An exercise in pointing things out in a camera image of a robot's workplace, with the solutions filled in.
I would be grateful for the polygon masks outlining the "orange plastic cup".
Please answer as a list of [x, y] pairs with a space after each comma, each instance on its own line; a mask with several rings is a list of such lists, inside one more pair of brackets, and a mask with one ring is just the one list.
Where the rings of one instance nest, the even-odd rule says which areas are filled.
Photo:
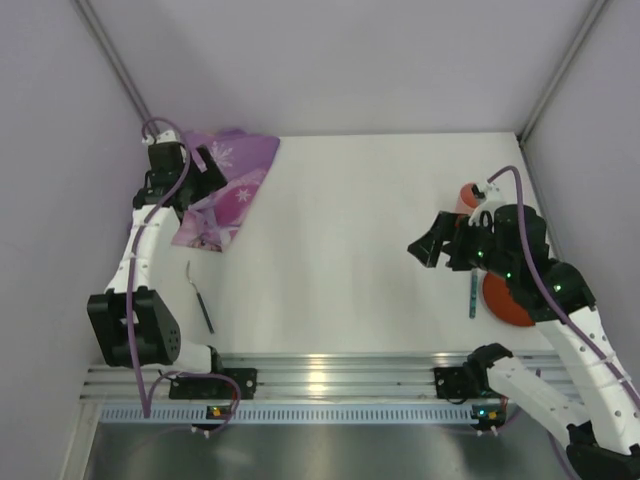
[[479, 200], [473, 193], [475, 183], [470, 182], [464, 184], [459, 190], [454, 212], [457, 214], [471, 215], [479, 206]]

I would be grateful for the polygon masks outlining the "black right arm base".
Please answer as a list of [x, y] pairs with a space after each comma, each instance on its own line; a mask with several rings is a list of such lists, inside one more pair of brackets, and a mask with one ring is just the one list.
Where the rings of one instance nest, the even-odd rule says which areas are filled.
[[436, 367], [433, 375], [438, 399], [460, 405], [482, 396], [475, 380], [464, 367]]

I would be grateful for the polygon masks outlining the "knife with teal handle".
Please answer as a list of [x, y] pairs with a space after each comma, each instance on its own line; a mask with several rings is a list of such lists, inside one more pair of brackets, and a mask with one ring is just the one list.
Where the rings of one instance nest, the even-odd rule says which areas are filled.
[[470, 296], [469, 296], [469, 318], [476, 317], [477, 310], [477, 292], [478, 292], [478, 272], [476, 269], [471, 271], [470, 278]]

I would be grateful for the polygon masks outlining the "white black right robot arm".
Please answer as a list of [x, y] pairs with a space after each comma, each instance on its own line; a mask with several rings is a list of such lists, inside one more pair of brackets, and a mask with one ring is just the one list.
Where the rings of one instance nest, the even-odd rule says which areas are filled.
[[533, 208], [507, 204], [479, 221], [441, 211], [407, 251], [426, 268], [446, 255], [453, 271], [503, 279], [557, 352], [580, 399], [569, 399], [498, 343], [475, 349], [463, 363], [469, 396], [515, 401], [565, 448], [582, 479], [638, 478], [639, 392], [607, 339], [586, 281], [551, 257], [546, 222]]

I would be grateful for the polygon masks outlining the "fork with teal handle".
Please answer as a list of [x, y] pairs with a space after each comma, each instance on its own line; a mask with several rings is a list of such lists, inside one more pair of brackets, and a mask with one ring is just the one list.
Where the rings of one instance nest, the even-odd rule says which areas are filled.
[[201, 309], [201, 312], [202, 312], [202, 316], [203, 316], [203, 318], [204, 318], [204, 321], [205, 321], [205, 323], [206, 323], [206, 325], [207, 325], [208, 331], [209, 331], [209, 333], [210, 333], [211, 335], [214, 335], [214, 334], [215, 334], [215, 329], [214, 329], [214, 327], [213, 327], [213, 324], [212, 324], [212, 321], [211, 321], [211, 317], [210, 317], [209, 312], [208, 312], [208, 309], [207, 309], [207, 307], [206, 307], [206, 304], [205, 304], [204, 298], [203, 298], [202, 294], [200, 293], [200, 291], [199, 291], [199, 289], [198, 289], [198, 287], [197, 287], [196, 283], [194, 282], [194, 280], [193, 280], [193, 279], [192, 279], [192, 277], [191, 277], [191, 273], [190, 273], [190, 270], [191, 270], [191, 269], [190, 269], [190, 266], [191, 266], [191, 262], [190, 262], [190, 261], [187, 261], [187, 263], [186, 263], [186, 267], [185, 267], [185, 276], [186, 276], [186, 279], [187, 279], [188, 283], [191, 285], [191, 287], [193, 288], [193, 290], [194, 290], [194, 292], [195, 292], [196, 299], [197, 299], [197, 301], [198, 301], [198, 304], [199, 304], [199, 307], [200, 307], [200, 309]]

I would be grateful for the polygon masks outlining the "orange plate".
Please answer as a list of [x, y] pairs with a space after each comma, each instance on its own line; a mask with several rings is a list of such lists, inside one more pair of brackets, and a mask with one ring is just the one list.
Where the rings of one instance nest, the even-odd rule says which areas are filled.
[[482, 280], [482, 297], [488, 310], [503, 323], [519, 328], [530, 328], [534, 322], [524, 308], [510, 296], [503, 279], [486, 273]]

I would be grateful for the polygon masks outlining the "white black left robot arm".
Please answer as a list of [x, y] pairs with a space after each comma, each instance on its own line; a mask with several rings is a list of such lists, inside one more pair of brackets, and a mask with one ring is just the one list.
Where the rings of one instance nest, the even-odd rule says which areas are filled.
[[195, 201], [226, 185], [207, 157], [200, 169], [172, 130], [144, 140], [150, 169], [133, 199], [129, 238], [115, 275], [101, 294], [89, 297], [87, 313], [104, 361], [132, 369], [152, 365], [195, 374], [217, 373], [221, 361], [206, 344], [186, 340], [178, 315], [161, 296], [165, 280], [185, 274], [171, 262], [171, 245], [184, 214]]

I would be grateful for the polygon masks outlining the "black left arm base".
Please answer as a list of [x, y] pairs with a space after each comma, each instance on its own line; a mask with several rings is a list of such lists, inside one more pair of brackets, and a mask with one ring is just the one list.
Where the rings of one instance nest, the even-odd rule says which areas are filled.
[[[241, 400], [252, 400], [256, 392], [258, 371], [255, 368], [227, 368], [223, 375], [235, 381]], [[226, 380], [178, 377], [171, 381], [171, 400], [231, 400], [237, 398], [235, 387]]]

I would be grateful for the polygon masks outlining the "purple pink snowflake placemat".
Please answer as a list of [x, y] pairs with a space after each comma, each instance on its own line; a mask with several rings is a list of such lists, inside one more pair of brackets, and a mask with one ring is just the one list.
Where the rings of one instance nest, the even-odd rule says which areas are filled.
[[172, 239], [176, 246], [223, 252], [239, 232], [275, 160], [280, 139], [240, 129], [217, 133], [189, 131], [192, 148], [201, 147], [227, 185], [191, 204]]

